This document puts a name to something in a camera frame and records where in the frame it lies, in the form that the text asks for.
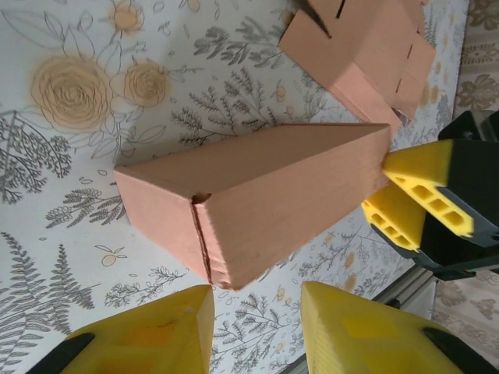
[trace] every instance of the patterned fabric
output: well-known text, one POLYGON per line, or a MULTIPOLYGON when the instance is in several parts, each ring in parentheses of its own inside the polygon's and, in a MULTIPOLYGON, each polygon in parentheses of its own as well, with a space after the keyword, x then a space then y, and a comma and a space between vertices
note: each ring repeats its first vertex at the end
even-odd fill
MULTIPOLYGON (((454 116, 499 110, 499 3, 472 0, 462 49, 454 116)), ((440 282, 434 320, 499 368, 499 276, 440 282)))
POLYGON ((499 110, 499 2, 471 1, 461 63, 455 115, 499 110))
MULTIPOLYGON (((202 283, 131 228, 115 163, 280 122, 355 121, 277 47, 296 6, 0 3, 0 373, 25 372, 82 325, 202 283)), ((466 9, 425 7, 437 57, 395 148, 449 122, 466 9)), ((280 372, 303 354, 303 281, 372 298, 411 265, 352 212, 240 292, 214 289, 211 371, 280 372)))
POLYGON ((499 369, 499 275, 439 282, 434 305, 434 321, 499 369))

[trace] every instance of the floral pattern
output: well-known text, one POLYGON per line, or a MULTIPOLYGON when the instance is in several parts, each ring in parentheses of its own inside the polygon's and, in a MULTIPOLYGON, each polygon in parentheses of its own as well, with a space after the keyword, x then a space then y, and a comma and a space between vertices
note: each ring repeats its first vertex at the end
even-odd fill
POLYGON ((495 0, 478 0, 472 2, 469 10, 470 26, 483 26, 485 30, 499 28, 499 4, 495 0))
MULTIPOLYGON (((130 226, 116 163, 282 122, 358 121, 278 48, 298 7, 2 2, 0 331, 19 338, 0 333, 2 374, 27 371, 69 331, 200 283, 130 226)), ((465 9, 466 0, 424 8, 436 62, 394 149, 436 139, 448 123, 465 9)), ((299 358, 303 281, 374 298, 411 265, 355 210, 241 291, 214 289, 211 372, 277 373, 299 358)))
POLYGON ((461 83, 458 105, 474 111, 490 108, 499 99, 499 83, 490 74, 480 74, 474 82, 461 83))
POLYGON ((31 96, 55 129, 89 131, 111 114, 109 82, 90 60, 52 57, 35 73, 31 96))
POLYGON ((481 271, 475 278, 439 282, 433 319, 499 368, 499 275, 481 271))
POLYGON ((499 46, 497 43, 469 45, 462 49, 461 63, 468 65, 493 62, 499 57, 497 54, 499 54, 499 46))

